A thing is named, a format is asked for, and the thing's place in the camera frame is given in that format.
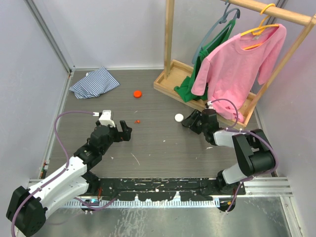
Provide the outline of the white earbud charging case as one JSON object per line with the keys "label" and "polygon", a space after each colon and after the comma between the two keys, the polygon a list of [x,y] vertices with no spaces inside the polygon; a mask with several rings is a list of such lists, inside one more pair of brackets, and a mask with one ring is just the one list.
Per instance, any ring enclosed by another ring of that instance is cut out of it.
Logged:
{"label": "white earbud charging case", "polygon": [[184,120],[184,116],[182,114],[176,114],[174,119],[176,122],[182,122]]}

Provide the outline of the orange earbud charging case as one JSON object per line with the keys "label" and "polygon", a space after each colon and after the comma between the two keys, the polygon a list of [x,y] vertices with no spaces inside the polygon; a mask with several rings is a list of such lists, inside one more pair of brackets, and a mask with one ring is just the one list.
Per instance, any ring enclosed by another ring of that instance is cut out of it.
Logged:
{"label": "orange earbud charging case", "polygon": [[134,96],[135,98],[141,98],[141,97],[142,97],[142,91],[140,91],[140,90],[135,90],[135,91],[133,92],[133,96]]}

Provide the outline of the wooden clothes rack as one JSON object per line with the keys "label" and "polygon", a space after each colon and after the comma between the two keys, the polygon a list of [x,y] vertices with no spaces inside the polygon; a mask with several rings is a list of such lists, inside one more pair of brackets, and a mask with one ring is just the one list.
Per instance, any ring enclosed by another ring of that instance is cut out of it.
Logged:
{"label": "wooden clothes rack", "polygon": [[[298,25],[304,26],[304,29],[297,37],[296,41],[290,47],[288,52],[282,58],[280,63],[273,70],[271,77],[268,81],[262,85],[259,92],[254,94],[252,92],[247,96],[246,101],[239,110],[244,117],[243,123],[238,122],[235,128],[245,128],[251,116],[255,110],[255,107],[259,99],[264,95],[266,90],[269,88],[271,83],[281,72],[282,68],[286,65],[288,60],[310,33],[313,27],[316,25],[316,17],[309,17],[307,15],[299,14],[293,11],[289,11],[269,4],[261,3],[254,0],[228,0],[227,3],[234,4],[252,11],[264,13],[268,16],[279,18],[288,22],[292,22]],[[186,76],[189,76],[193,72],[193,67],[179,62],[177,60],[171,60],[171,49],[172,49],[172,30],[173,30],[173,16],[174,16],[174,5],[175,1],[166,1],[165,11],[165,47],[164,47],[164,70],[154,81],[154,89],[162,92],[163,94],[172,97],[173,99],[183,102],[181,97],[174,91],[174,87],[180,85]]]}

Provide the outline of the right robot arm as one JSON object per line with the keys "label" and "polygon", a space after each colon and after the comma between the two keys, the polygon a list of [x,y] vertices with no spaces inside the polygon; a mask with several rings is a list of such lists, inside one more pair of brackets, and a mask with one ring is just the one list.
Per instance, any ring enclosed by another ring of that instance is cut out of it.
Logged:
{"label": "right robot arm", "polygon": [[228,194],[241,181],[274,172],[278,162],[264,132],[221,128],[214,109],[194,110],[181,124],[196,134],[203,134],[213,146],[235,150],[237,162],[218,172],[215,187]]}

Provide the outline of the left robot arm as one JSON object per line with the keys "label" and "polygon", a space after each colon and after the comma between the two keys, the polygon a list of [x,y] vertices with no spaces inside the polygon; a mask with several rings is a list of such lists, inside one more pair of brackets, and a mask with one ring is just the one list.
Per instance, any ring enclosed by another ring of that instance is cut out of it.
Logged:
{"label": "left robot arm", "polygon": [[40,230],[47,218],[67,201],[87,194],[95,195],[100,188],[99,178],[91,172],[114,142],[129,141],[132,128],[120,121],[116,126],[97,123],[87,142],[67,162],[35,185],[18,187],[12,194],[6,217],[15,229],[30,237]]}

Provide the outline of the green garment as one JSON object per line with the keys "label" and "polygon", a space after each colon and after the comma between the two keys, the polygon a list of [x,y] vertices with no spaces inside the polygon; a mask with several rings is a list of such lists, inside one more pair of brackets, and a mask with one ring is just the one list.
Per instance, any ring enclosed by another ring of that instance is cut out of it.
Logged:
{"label": "green garment", "polygon": [[194,69],[191,76],[186,76],[186,78],[182,81],[180,86],[174,87],[174,91],[181,97],[181,99],[187,103],[191,100],[203,100],[207,99],[207,89],[208,86],[204,86],[204,93],[202,96],[197,96],[192,94],[191,89],[196,81],[199,70],[201,68],[201,64],[203,60],[219,45],[224,43],[230,37],[230,34],[236,24],[236,19],[232,19],[228,22],[228,24],[224,27],[224,29],[208,44],[202,46],[199,50],[197,59],[194,64]]}

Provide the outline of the blue striped cloth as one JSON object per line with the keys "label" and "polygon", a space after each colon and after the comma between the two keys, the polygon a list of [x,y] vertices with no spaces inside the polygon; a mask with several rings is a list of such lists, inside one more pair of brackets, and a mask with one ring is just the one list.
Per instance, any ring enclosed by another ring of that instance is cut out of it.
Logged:
{"label": "blue striped cloth", "polygon": [[91,71],[72,85],[69,90],[77,99],[96,98],[120,86],[120,83],[104,68]]}

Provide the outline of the pink t-shirt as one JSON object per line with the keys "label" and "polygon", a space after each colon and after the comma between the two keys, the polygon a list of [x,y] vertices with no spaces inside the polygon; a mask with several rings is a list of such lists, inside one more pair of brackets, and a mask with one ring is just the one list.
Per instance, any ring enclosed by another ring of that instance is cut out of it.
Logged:
{"label": "pink t-shirt", "polygon": [[243,122],[243,115],[236,110],[244,104],[254,82],[262,85],[269,79],[286,33],[279,24],[266,28],[256,40],[251,33],[238,34],[222,43],[203,60],[192,94],[202,96],[207,85],[207,99],[215,111],[225,119]]}

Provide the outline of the yellow hanger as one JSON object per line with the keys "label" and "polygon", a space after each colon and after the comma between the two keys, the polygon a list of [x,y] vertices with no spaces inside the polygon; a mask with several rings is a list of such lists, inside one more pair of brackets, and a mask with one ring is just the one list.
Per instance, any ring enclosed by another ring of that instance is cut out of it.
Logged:
{"label": "yellow hanger", "polygon": [[[266,5],[260,12],[260,15],[263,15],[264,12],[269,8],[269,7],[275,7],[276,5],[274,3],[270,3],[268,5]],[[250,34],[252,33],[252,35],[254,36],[254,40],[258,39],[260,37],[260,35],[264,32],[264,30],[266,28],[269,28],[269,27],[278,27],[278,24],[269,24],[269,25],[263,25],[267,20],[268,20],[269,16],[267,15],[259,24],[258,27],[256,28],[253,28],[253,29],[250,29],[250,30],[247,30],[243,33],[240,34],[240,36],[245,36],[247,34]]]}

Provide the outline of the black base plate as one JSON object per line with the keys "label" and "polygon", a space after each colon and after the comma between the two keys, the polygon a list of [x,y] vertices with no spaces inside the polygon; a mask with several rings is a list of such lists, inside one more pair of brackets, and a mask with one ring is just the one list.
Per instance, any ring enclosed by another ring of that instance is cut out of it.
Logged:
{"label": "black base plate", "polygon": [[86,194],[121,201],[171,201],[179,194],[180,201],[204,201],[217,195],[234,195],[238,185],[225,185],[218,178],[101,178]]}

